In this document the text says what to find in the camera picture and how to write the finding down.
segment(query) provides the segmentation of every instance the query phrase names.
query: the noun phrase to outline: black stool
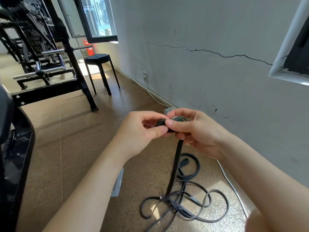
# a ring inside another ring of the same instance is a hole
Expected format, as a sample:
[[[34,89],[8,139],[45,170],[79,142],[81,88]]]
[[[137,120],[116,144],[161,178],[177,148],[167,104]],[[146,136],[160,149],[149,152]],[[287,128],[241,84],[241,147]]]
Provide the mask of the black stool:
[[[102,67],[102,63],[111,62],[111,66],[112,66],[118,87],[120,88],[119,83],[118,83],[118,79],[117,79],[117,76],[116,76],[116,73],[115,73],[115,69],[114,69],[114,66],[113,66],[113,63],[112,63],[112,60],[111,60],[111,57],[109,56],[109,54],[95,54],[95,55],[87,56],[87,57],[84,58],[84,62],[85,62],[85,65],[86,65],[86,68],[87,68],[87,71],[88,71],[88,74],[89,74],[89,78],[90,78],[90,81],[91,81],[91,84],[92,84],[94,91],[95,91],[95,86],[94,86],[92,78],[91,78],[91,74],[90,74],[90,71],[89,71],[89,68],[88,68],[88,64],[98,66],[102,80],[103,80],[103,83],[104,83],[104,86],[107,89],[107,93],[109,95],[111,95],[111,90],[109,89],[109,85],[107,83],[106,76],[105,76],[105,73],[104,73],[104,70],[103,70],[103,67]]]

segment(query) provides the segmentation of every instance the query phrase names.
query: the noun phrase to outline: baseboard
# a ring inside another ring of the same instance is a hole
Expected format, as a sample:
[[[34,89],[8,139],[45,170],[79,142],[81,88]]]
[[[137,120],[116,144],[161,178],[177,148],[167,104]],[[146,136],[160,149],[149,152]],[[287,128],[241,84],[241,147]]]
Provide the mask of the baseboard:
[[[114,69],[116,71],[118,71],[121,75],[123,75],[124,77],[128,78],[129,80],[131,80],[134,84],[138,85],[139,87],[141,87],[144,91],[146,91],[148,93],[151,93],[151,95],[158,100],[159,102],[163,103],[164,105],[167,105],[168,107],[176,107],[174,105],[172,105],[170,102],[166,101],[165,99],[161,98],[159,95],[157,95],[156,93],[152,92],[150,89],[146,89],[146,87],[144,85],[142,85],[140,82],[134,80],[133,78],[131,78],[128,74],[126,74],[125,72],[123,72],[121,69],[119,69],[118,67],[114,66]]]

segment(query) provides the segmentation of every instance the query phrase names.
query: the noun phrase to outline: white cable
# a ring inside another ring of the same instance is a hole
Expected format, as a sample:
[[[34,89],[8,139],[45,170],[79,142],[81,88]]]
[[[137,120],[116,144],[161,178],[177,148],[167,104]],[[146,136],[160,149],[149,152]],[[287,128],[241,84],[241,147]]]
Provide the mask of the white cable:
[[[156,100],[151,94],[150,94],[150,92],[149,92],[149,90],[148,90],[148,87],[147,87],[147,85],[146,85],[146,82],[145,82],[145,80],[144,80],[144,83],[145,83],[145,88],[146,88],[146,90],[148,91],[148,93],[149,93],[149,95],[154,99],[154,100]]]
[[[239,197],[239,195],[238,195],[236,189],[234,188],[234,186],[232,185],[232,183],[230,182],[230,180],[229,180],[229,179],[227,178],[227,176],[225,175],[225,172],[224,172],[224,170],[223,170],[221,164],[219,163],[219,161],[218,161],[218,160],[216,160],[216,161],[217,161],[219,167],[221,168],[221,171],[222,171],[222,173],[223,173],[224,178],[225,178],[226,181],[230,184],[230,186],[232,187],[233,191],[235,192],[235,195],[236,195],[236,197],[238,198],[238,201],[239,201],[239,203],[240,203],[240,205],[241,205],[241,207],[242,207],[242,209],[243,209],[243,212],[244,212],[244,214],[245,214],[245,217],[248,219],[248,214],[247,214],[247,212],[246,212],[246,210],[245,210],[245,206],[243,205],[243,202],[242,202],[241,198]]]

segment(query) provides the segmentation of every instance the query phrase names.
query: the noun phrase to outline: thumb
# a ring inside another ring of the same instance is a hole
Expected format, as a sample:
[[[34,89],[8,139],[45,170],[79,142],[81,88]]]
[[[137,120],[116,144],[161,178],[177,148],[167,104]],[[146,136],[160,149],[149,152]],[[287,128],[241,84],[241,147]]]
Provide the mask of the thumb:
[[[161,137],[163,134],[166,134],[168,128],[165,125],[153,127],[146,130],[151,139],[156,139]]]
[[[165,125],[176,132],[191,132],[192,121],[174,121],[166,120]]]

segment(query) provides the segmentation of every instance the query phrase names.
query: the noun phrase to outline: wall crack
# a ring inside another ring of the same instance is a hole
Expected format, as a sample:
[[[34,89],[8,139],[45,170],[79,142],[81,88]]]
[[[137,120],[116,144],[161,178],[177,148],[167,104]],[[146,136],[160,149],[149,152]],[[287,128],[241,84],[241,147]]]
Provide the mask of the wall crack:
[[[247,55],[245,55],[245,54],[236,54],[236,55],[233,55],[233,56],[224,56],[224,55],[222,55],[222,54],[220,54],[220,53],[213,52],[213,51],[211,51],[211,50],[205,50],[205,49],[194,49],[194,50],[190,50],[190,49],[188,49],[186,46],[175,47],[175,46],[170,46],[170,45],[157,45],[157,44],[155,44],[155,43],[148,43],[148,44],[156,45],[157,47],[185,48],[186,50],[188,50],[188,51],[190,51],[190,52],[193,52],[193,51],[206,51],[206,52],[210,52],[210,53],[213,53],[213,54],[218,54],[218,55],[219,55],[220,57],[222,57],[222,58],[246,57],[246,58],[248,58],[248,59],[255,60],[255,61],[260,61],[260,62],[266,63],[267,65],[271,65],[271,66],[274,66],[274,65],[275,65],[277,62],[279,62],[281,59],[287,57],[287,55],[286,55],[286,56],[280,58],[280,59],[279,59],[277,62],[275,62],[274,64],[272,64],[272,63],[268,63],[268,62],[263,61],[263,60],[260,60],[260,59],[251,58],[251,57],[249,57],[249,56],[247,56]]]

